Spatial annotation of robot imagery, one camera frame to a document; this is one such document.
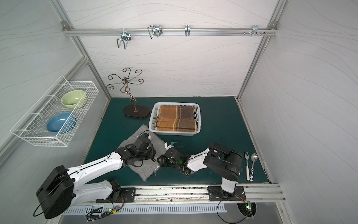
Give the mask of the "brown plaid scarf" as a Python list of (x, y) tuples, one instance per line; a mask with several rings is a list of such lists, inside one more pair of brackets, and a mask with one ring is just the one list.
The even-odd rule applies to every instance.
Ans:
[(156, 129), (167, 132), (197, 132), (197, 109), (189, 105), (161, 105)]

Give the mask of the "grey scarf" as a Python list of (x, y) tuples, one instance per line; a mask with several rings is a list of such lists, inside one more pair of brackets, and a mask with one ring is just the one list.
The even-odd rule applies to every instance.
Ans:
[[(127, 140), (124, 140), (119, 147), (124, 147), (128, 144), (134, 143), (137, 137), (144, 131), (149, 131), (149, 127), (146, 125), (142, 125), (133, 135), (131, 135)], [(155, 159), (158, 159), (160, 156), (166, 153), (165, 142), (161, 140), (156, 134), (149, 132), (149, 136), (151, 137), (151, 143), (153, 144), (153, 148), (156, 150)], [(141, 179), (146, 182), (147, 179), (155, 174), (159, 169), (160, 165), (157, 161), (145, 160), (143, 161), (143, 165), (141, 162), (136, 161), (134, 163), (136, 166), (140, 166), (139, 168), (129, 166), (129, 168), (137, 173)]]

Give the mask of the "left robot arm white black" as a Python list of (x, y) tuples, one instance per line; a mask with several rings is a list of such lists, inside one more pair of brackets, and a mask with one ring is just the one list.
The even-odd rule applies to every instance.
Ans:
[(87, 164), (68, 169), (63, 165), (58, 166), (36, 192), (39, 208), (46, 219), (52, 219), (77, 203), (107, 199), (118, 185), (109, 181), (91, 184), (90, 181), (137, 161), (153, 160), (155, 155), (156, 150), (152, 145), (139, 150), (130, 144)]

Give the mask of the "white plastic perforated basket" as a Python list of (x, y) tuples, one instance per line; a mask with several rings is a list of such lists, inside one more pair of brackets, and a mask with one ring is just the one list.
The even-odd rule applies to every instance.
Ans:
[[(186, 132), (167, 132), (167, 131), (158, 131), (156, 129), (156, 119), (159, 113), (159, 107), (161, 105), (189, 105), (194, 106), (197, 109), (196, 114), (196, 122), (197, 122), (197, 132), (195, 133), (186, 133)], [(200, 132), (201, 130), (201, 112), (200, 112), (200, 106), (195, 103), (177, 103), (177, 102), (158, 102), (154, 105), (150, 121), (149, 121), (149, 130), (155, 134), (162, 134), (162, 135), (181, 135), (181, 136), (193, 136)]]

